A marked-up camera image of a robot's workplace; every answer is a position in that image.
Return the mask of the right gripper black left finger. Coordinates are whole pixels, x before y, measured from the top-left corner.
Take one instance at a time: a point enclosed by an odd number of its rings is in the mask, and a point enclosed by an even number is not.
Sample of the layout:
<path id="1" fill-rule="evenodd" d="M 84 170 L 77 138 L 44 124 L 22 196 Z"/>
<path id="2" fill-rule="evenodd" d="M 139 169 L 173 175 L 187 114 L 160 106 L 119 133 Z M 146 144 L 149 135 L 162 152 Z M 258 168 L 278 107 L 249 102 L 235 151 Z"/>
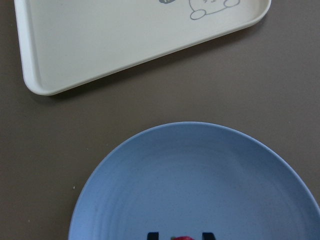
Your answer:
<path id="1" fill-rule="evenodd" d="M 147 234 L 147 240 L 159 240 L 159 232 L 149 232 Z"/>

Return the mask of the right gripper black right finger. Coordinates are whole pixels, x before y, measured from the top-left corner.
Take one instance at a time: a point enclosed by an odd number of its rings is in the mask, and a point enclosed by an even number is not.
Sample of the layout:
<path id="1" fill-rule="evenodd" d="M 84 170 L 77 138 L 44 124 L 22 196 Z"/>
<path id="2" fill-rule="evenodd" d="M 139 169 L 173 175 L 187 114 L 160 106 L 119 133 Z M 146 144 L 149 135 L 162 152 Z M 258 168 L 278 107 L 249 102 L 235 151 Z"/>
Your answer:
<path id="1" fill-rule="evenodd" d="M 212 232 L 203 232 L 202 240 L 216 240 L 216 237 Z"/>

